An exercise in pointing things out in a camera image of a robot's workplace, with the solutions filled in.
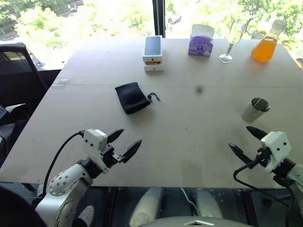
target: window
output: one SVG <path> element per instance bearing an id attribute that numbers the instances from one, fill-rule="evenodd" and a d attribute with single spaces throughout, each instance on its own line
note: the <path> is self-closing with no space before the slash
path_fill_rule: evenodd
<path id="1" fill-rule="evenodd" d="M 0 43 L 23 42 L 50 68 L 85 38 L 155 35 L 152 0 L 0 0 Z"/>
<path id="2" fill-rule="evenodd" d="M 214 38 L 227 38 L 233 19 L 249 21 L 243 39 L 260 39 L 275 19 L 285 20 L 280 35 L 284 47 L 295 58 L 303 58 L 302 0 L 165 0 L 165 35 L 189 38 L 193 24 L 214 28 Z"/>

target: orange liquid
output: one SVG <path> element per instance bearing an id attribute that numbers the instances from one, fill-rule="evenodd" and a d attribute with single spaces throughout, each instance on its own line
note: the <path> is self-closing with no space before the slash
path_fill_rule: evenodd
<path id="1" fill-rule="evenodd" d="M 261 62 L 270 60 L 275 52 L 277 40 L 272 37 L 264 37 L 262 41 L 252 50 L 253 59 Z"/>

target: table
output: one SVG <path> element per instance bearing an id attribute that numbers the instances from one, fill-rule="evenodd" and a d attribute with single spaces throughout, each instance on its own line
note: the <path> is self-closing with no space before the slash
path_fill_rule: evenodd
<path id="1" fill-rule="evenodd" d="M 123 153 L 138 139 L 143 143 L 126 164 L 114 166 L 94 186 L 163 186 L 241 188 L 232 178 L 243 163 L 227 141 L 254 158 L 260 142 L 245 129 L 241 113 L 254 97 L 272 109 L 250 124 L 284 131 L 292 146 L 290 158 L 303 162 L 302 71 L 278 45 L 268 63 L 254 61 L 257 40 L 241 40 L 223 64 L 226 40 L 214 40 L 210 57 L 188 56 L 187 39 L 164 39 L 163 72 L 144 72 L 143 39 L 86 44 L 68 61 L 21 133 L 0 170 L 0 181 L 42 183 L 58 148 L 81 129 L 105 133 L 125 129 L 114 142 Z M 155 92 L 145 109 L 126 115 L 115 87 L 138 82 L 144 94 Z M 203 93 L 196 92 L 203 86 Z M 85 158 L 82 139 L 73 139 L 60 154 L 51 178 Z M 239 178 L 262 188 L 277 188 L 258 166 Z"/>

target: wine glass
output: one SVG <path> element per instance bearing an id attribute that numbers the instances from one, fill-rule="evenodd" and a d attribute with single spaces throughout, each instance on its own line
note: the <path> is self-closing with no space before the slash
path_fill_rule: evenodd
<path id="1" fill-rule="evenodd" d="M 232 61 L 232 57 L 229 55 L 229 53 L 232 50 L 232 46 L 241 40 L 246 30 L 246 26 L 247 26 L 247 22 L 245 20 L 237 19 L 233 21 L 227 38 L 229 42 L 229 47 L 226 53 L 221 54 L 219 56 L 220 61 L 222 61 L 223 63 L 230 63 Z"/>

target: metal cup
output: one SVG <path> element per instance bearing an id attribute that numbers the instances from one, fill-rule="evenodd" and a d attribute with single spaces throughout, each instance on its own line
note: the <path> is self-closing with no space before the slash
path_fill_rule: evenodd
<path id="1" fill-rule="evenodd" d="M 263 98 L 254 98 L 244 110 L 242 119 L 246 122 L 253 122 L 268 110 L 270 110 L 268 101 Z"/>

